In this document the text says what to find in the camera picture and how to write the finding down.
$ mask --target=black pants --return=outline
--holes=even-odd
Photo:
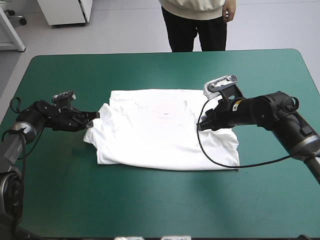
[[[176,16],[162,7],[162,14],[172,52],[192,52],[199,34],[202,51],[225,51],[227,24],[222,17],[193,20]]]

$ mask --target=hand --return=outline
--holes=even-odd
[[[225,0],[222,7],[222,18],[225,23],[234,19],[236,13],[236,0]]]

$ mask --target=gray floor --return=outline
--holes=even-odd
[[[90,23],[67,28],[48,26],[36,0],[9,5],[27,18],[14,23],[26,51],[0,51],[0,121],[34,56],[170,52],[158,0],[94,0]],[[320,0],[238,0],[227,50],[297,49],[319,90],[319,12]]]

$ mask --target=white cabinet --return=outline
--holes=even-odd
[[[38,0],[49,25],[90,21],[93,0]]]

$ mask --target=folded shirt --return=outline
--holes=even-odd
[[[196,123],[206,100],[201,90],[115,90],[83,140],[97,149],[98,164],[164,170],[229,169],[209,161],[200,149]],[[217,105],[218,100],[212,99],[204,113]],[[205,130],[199,136],[213,160],[239,166],[239,143],[231,129]]]

